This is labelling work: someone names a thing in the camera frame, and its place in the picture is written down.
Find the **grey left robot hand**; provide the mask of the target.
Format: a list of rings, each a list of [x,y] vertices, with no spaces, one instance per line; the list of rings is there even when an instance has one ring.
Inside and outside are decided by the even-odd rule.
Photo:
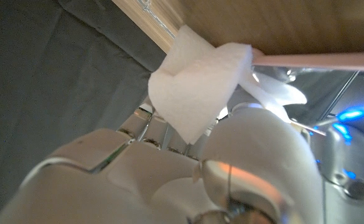
[[[310,146],[322,176],[326,224],[364,224],[364,132],[315,126]]]

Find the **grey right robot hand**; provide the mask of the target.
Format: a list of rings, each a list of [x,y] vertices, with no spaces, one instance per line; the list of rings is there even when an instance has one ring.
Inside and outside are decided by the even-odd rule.
[[[135,141],[96,174],[46,165],[0,223],[322,223],[322,202],[306,140],[272,112],[241,103],[199,160]]]

